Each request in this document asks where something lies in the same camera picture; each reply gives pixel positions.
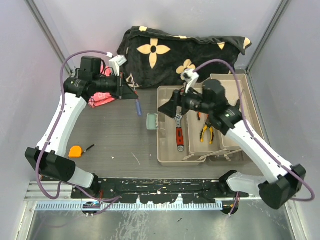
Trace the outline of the blue handled screwdriver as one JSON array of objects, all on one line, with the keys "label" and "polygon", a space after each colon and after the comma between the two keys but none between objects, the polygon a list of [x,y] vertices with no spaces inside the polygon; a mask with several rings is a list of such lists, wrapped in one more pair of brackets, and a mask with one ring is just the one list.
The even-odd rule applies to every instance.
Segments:
[{"label": "blue handled screwdriver", "polygon": [[[135,83],[133,77],[131,78],[131,83],[132,83],[132,86],[133,86],[134,93],[135,93],[136,95],[138,95],[137,90],[136,90],[136,83]],[[142,116],[142,110],[141,110],[141,103],[140,103],[139,98],[135,99],[135,106],[136,106],[137,115],[138,115],[139,117],[141,117],[141,116]]]}]

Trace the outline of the red handled adjustable wrench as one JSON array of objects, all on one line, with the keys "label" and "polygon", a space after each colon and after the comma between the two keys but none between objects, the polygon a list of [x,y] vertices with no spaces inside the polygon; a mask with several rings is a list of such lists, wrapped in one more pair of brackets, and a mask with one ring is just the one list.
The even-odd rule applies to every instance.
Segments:
[{"label": "red handled adjustable wrench", "polygon": [[177,112],[174,118],[175,124],[176,124],[176,128],[175,128],[176,146],[179,152],[183,152],[185,148],[184,136],[183,136],[183,130],[182,130],[182,118],[183,116],[181,115],[180,112]]}]

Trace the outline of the orange tape measure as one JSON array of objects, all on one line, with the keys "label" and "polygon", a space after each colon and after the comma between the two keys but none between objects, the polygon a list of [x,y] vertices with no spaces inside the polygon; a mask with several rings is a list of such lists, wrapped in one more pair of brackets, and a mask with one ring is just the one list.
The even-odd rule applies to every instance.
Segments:
[{"label": "orange tape measure", "polygon": [[69,158],[80,158],[83,154],[83,149],[79,145],[72,146],[69,150]]}]

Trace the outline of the aluminium frame rail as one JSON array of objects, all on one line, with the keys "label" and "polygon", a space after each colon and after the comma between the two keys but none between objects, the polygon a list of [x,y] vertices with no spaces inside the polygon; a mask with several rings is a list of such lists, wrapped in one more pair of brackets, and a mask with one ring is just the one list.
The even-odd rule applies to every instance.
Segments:
[{"label": "aluminium frame rail", "polygon": [[46,197],[35,181],[32,181],[27,189],[24,200],[26,202],[35,202],[37,211],[82,211],[85,214],[94,214],[102,212],[103,209],[110,211],[227,211],[233,209],[236,212],[237,207],[234,203],[239,201],[259,201],[260,198],[252,195],[234,197],[213,198],[209,202],[203,202],[199,196],[195,200],[188,200],[187,194],[177,194],[173,197],[165,195],[163,203],[158,201],[160,194],[137,195],[132,196],[131,200],[125,201],[120,198],[116,202],[102,202],[88,198],[87,196],[72,197],[74,187],[67,184],[60,186],[59,197],[50,199]]}]

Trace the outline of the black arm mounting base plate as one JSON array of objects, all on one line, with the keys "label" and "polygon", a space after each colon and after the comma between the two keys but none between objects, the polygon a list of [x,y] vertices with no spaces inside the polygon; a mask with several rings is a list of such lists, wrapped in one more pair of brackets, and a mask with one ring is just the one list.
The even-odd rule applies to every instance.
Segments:
[{"label": "black arm mounting base plate", "polygon": [[100,178],[96,198],[112,199],[120,196],[119,203],[173,204],[182,198],[183,204],[209,204],[218,199],[235,198],[236,193],[211,179],[133,179]]}]

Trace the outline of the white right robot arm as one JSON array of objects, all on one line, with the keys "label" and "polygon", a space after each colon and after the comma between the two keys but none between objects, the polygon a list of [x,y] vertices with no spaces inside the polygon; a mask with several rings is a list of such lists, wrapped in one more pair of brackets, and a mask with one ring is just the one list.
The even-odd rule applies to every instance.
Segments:
[{"label": "white right robot arm", "polygon": [[191,87],[174,90],[158,111],[173,119],[178,107],[183,114],[195,111],[208,115],[209,123],[236,142],[261,171],[261,176],[245,175],[236,170],[227,172],[219,179],[219,191],[223,196],[231,197],[235,192],[258,195],[267,206],[278,210],[301,190],[306,169],[285,160],[253,131],[240,112],[240,102],[229,104],[220,81],[205,80],[202,93]]}]

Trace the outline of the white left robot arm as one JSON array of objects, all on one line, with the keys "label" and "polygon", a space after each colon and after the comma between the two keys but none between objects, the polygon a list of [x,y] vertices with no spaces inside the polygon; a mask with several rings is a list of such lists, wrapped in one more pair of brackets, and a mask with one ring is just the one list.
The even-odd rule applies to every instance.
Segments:
[{"label": "white left robot arm", "polygon": [[101,72],[102,59],[83,56],[74,76],[63,83],[63,91],[53,119],[35,148],[27,148],[25,157],[37,174],[82,187],[88,198],[100,193],[98,178],[77,167],[65,157],[67,144],[75,124],[96,93],[109,93],[119,100],[136,100],[138,95],[128,85],[120,67],[127,62],[124,55],[109,60],[110,76]]}]

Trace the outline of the pink printed plastic bag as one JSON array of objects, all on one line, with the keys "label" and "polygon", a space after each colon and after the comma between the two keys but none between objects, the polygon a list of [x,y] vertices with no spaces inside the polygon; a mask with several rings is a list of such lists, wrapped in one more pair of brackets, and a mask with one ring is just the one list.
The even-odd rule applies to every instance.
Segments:
[{"label": "pink printed plastic bag", "polygon": [[[109,77],[110,75],[113,74],[113,69],[111,67],[106,67],[103,71],[102,71],[103,75]],[[113,98],[109,93],[102,93],[102,92],[97,92],[95,93],[89,100],[88,105],[91,108],[96,108],[96,107],[100,107],[102,105],[106,105],[109,104],[113,101],[115,101],[116,99]]]}]

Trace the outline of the black floral plush blanket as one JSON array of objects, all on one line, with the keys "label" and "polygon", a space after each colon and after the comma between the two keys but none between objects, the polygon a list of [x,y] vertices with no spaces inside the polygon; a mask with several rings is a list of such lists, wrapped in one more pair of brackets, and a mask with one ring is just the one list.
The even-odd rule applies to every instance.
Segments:
[{"label": "black floral plush blanket", "polygon": [[245,55],[252,45],[243,36],[191,37],[174,35],[146,26],[133,26],[127,30],[117,49],[127,62],[122,71],[132,74],[137,88],[181,86],[181,74],[201,64],[219,59],[232,68],[239,55]]}]

